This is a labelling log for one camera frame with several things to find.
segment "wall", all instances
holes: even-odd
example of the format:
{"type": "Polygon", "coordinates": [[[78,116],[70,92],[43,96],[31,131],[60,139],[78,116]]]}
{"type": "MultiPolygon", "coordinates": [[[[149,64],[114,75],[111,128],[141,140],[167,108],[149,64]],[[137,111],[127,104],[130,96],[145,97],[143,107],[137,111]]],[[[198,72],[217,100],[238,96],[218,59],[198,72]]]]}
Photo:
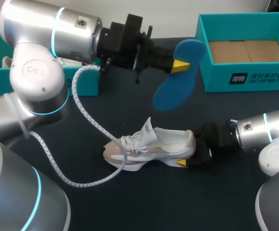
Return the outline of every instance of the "wall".
{"type": "Polygon", "coordinates": [[[125,23],[128,13],[144,18],[142,30],[153,26],[153,38],[195,35],[199,13],[265,11],[269,0],[43,0],[97,15],[104,26],[125,23]]]}

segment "black end effector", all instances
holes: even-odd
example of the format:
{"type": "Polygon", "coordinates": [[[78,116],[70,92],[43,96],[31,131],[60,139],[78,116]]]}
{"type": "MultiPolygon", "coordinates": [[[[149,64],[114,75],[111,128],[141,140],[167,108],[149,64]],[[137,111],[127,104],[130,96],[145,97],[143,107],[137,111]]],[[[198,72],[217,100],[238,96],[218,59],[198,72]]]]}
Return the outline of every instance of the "black end effector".
{"type": "Polygon", "coordinates": [[[240,149],[236,136],[236,123],[229,120],[223,126],[206,123],[201,130],[194,132],[196,151],[190,159],[177,161],[177,164],[190,169],[208,167],[215,157],[235,153],[240,149]]]}
{"type": "Polygon", "coordinates": [[[236,136],[236,123],[227,121],[223,126],[215,123],[206,123],[200,131],[205,143],[213,153],[232,153],[239,149],[236,136]]]}
{"type": "Polygon", "coordinates": [[[154,46],[151,40],[152,26],[147,34],[141,33],[142,17],[129,14],[125,24],[111,23],[103,28],[97,45],[97,57],[101,67],[114,66],[136,71],[138,74],[148,66],[170,73],[173,67],[173,49],[154,46]]]}

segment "shoe tongue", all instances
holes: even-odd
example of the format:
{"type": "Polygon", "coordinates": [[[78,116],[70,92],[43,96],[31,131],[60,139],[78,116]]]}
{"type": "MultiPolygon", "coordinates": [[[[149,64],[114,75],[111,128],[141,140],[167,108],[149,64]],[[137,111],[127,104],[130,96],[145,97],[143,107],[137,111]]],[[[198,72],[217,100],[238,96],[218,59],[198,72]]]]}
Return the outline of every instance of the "shoe tongue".
{"type": "Polygon", "coordinates": [[[152,125],[151,125],[151,117],[149,117],[147,119],[147,121],[145,122],[143,128],[140,130],[139,132],[139,143],[138,143],[138,147],[148,147],[151,146],[153,144],[155,144],[158,140],[156,134],[153,131],[152,125]]]}

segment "shoe logo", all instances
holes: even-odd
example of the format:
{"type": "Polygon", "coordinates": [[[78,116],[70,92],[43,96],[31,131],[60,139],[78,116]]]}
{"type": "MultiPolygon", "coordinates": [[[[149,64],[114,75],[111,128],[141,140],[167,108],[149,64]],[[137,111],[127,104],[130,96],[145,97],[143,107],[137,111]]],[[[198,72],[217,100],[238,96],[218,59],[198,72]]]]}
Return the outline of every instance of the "shoe logo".
{"type": "Polygon", "coordinates": [[[146,129],[146,132],[148,134],[150,131],[149,131],[149,127],[147,125],[145,126],[145,129],[146,129]]]}

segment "brown cardboard box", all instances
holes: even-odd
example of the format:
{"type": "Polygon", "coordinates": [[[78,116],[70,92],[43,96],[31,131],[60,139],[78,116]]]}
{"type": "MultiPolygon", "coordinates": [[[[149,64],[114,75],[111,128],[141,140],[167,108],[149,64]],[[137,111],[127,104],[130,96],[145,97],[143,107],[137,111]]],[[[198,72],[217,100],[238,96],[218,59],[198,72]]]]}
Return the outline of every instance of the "brown cardboard box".
{"type": "Polygon", "coordinates": [[[209,46],[216,64],[279,62],[277,40],[211,41],[209,46]]]}

